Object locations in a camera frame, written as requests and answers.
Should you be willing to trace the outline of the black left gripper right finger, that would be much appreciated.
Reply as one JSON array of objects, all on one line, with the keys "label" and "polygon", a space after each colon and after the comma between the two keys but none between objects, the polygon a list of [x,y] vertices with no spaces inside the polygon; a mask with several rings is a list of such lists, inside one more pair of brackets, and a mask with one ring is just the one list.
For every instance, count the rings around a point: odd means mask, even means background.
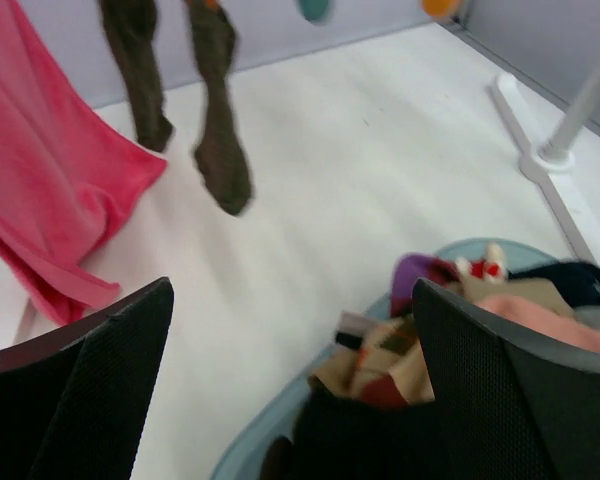
[{"label": "black left gripper right finger", "polygon": [[454,479],[600,479],[600,354],[420,279],[413,314]]}]

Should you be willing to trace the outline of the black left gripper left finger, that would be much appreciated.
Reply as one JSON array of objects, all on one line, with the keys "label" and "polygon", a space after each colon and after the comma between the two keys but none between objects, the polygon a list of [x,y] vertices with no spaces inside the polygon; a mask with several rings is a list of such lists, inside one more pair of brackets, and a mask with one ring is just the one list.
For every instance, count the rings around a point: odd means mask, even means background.
[{"label": "black left gripper left finger", "polygon": [[0,479],[128,479],[174,306],[162,277],[0,350]]}]

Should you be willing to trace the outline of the tan argyle sock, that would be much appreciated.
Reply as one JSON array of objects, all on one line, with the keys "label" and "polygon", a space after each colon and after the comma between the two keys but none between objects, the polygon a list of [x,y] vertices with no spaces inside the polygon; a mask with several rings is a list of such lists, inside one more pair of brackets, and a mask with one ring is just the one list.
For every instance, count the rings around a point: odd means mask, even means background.
[{"label": "tan argyle sock", "polygon": [[334,346],[308,376],[312,389],[383,410],[435,399],[412,315],[380,321],[345,312]]}]

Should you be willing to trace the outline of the brown sock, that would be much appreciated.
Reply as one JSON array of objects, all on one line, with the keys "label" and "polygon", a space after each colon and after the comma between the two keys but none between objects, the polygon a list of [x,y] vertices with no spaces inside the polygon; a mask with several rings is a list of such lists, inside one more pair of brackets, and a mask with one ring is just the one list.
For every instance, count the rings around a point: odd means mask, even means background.
[{"label": "brown sock", "polygon": [[227,81],[237,34],[218,1],[189,1],[187,9],[195,62],[205,87],[204,124],[193,158],[216,204],[238,216],[252,198],[252,183]]},{"label": "brown sock", "polygon": [[137,142],[162,153],[173,133],[163,112],[162,83],[153,50],[158,12],[153,0],[99,0],[102,26],[119,68]]}]

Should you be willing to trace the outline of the pink sock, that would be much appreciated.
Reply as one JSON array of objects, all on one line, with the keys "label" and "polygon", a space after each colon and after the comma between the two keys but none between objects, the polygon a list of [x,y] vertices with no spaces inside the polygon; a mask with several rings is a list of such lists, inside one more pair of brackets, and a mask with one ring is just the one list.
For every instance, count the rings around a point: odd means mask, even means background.
[{"label": "pink sock", "polygon": [[477,302],[476,306],[559,342],[600,354],[600,330],[561,316],[522,297],[490,295]]}]

